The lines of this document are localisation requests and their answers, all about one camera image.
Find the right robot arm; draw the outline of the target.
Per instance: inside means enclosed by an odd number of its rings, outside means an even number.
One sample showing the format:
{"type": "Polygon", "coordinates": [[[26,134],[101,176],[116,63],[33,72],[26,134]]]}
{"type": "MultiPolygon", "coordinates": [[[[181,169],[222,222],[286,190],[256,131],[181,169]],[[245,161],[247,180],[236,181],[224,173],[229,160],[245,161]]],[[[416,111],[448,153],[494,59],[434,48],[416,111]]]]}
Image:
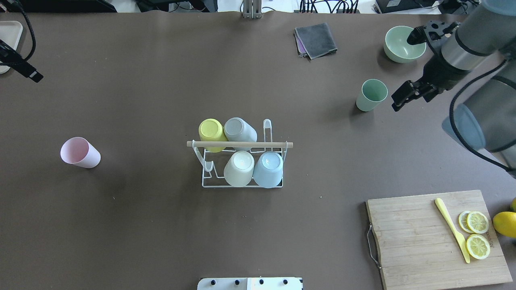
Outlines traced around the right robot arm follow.
{"type": "Polygon", "coordinates": [[[393,110],[410,101],[449,91],[487,57],[504,60],[467,82],[453,97],[442,128],[475,156],[512,177],[516,164],[516,8],[514,0],[483,0],[463,22],[429,21],[405,38],[409,45],[427,44],[433,57],[416,81],[405,81],[392,94],[393,110]]]}

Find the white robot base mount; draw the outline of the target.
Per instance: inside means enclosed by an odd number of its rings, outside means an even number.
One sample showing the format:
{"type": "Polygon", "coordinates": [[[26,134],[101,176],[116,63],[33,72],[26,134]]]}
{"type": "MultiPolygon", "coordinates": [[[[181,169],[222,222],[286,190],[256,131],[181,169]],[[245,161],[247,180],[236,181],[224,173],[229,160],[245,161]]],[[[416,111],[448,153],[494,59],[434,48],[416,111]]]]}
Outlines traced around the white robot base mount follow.
{"type": "Polygon", "coordinates": [[[302,290],[297,277],[203,278],[197,290],[302,290]]]}

